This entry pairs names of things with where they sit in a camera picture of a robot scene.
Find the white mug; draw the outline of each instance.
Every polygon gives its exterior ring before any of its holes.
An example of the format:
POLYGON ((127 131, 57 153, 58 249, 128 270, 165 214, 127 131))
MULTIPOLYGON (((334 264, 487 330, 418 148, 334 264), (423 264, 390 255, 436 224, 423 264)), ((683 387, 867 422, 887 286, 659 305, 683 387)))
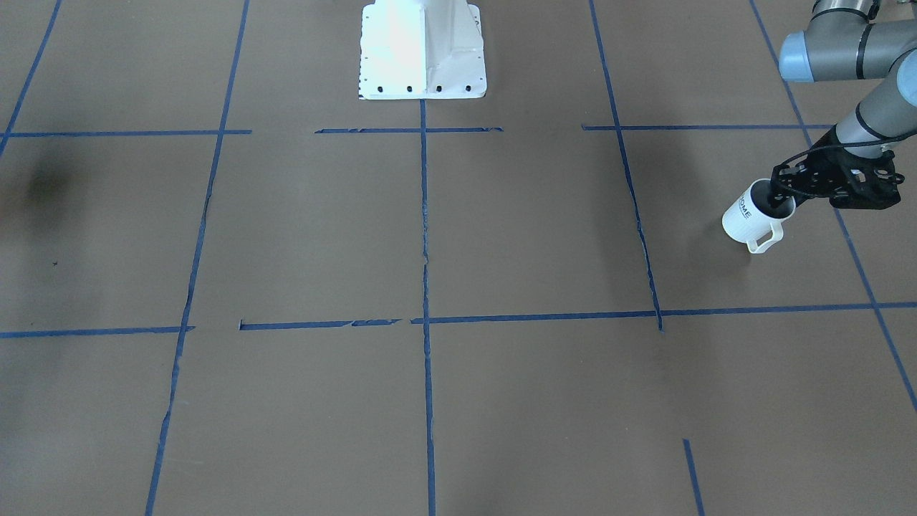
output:
POLYGON ((723 229, 734 241, 740 241, 748 246, 748 250, 753 254, 761 254, 770 249, 770 246, 779 242, 783 238, 783 226, 785 220, 789 219, 796 212, 796 200, 790 197, 787 204, 780 207, 781 215, 786 213, 782 219, 774 219, 755 206, 752 200, 752 188, 758 183, 770 182, 769 179, 758 179, 742 194, 729 209, 723 214, 723 229), (770 238, 760 241, 770 233, 770 238))

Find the light blue joint cap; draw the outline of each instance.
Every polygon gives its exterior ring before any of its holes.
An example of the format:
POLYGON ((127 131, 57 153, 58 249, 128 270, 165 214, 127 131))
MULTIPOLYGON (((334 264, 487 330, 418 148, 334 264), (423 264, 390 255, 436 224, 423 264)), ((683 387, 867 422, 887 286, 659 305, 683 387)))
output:
POLYGON ((898 69, 898 91, 911 106, 917 107, 917 52, 904 58, 898 69))
POLYGON ((814 83, 809 52, 805 48, 805 33, 793 32, 780 49, 780 76, 791 83, 814 83))

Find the mug handle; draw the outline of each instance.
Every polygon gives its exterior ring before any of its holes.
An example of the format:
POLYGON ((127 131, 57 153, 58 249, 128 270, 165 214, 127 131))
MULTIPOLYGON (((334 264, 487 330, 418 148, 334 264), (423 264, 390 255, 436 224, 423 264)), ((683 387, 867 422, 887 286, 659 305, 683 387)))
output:
POLYGON ((781 226, 779 222, 771 222, 770 231, 772 233, 770 238, 761 242, 760 244, 753 240, 746 242, 748 245, 748 251, 752 254, 761 254, 764 251, 770 249, 770 246, 783 240, 783 226, 781 226))

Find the white metal bracket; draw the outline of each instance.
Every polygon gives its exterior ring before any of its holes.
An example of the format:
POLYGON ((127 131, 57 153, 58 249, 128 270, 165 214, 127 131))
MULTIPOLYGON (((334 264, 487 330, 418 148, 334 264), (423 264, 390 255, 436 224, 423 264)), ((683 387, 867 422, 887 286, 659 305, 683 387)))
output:
POLYGON ((480 98, 481 11, 466 0, 375 0, 363 8, 359 96, 480 98))

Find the white mounting plate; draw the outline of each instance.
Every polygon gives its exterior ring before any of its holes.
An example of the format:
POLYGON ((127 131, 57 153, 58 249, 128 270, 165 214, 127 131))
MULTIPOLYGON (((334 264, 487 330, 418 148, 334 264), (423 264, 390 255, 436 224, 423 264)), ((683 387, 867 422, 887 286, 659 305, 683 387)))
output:
MULTIPOLYGON (((452 3, 456 17, 468 10, 481 38, 481 10, 464 1, 452 3)), ((431 59, 438 42, 452 48, 455 34, 428 34, 422 9, 402 10, 397 19, 375 4, 363 8, 360 39, 359 97, 367 100, 481 98, 487 92, 483 43, 453 49, 438 66, 431 59)))

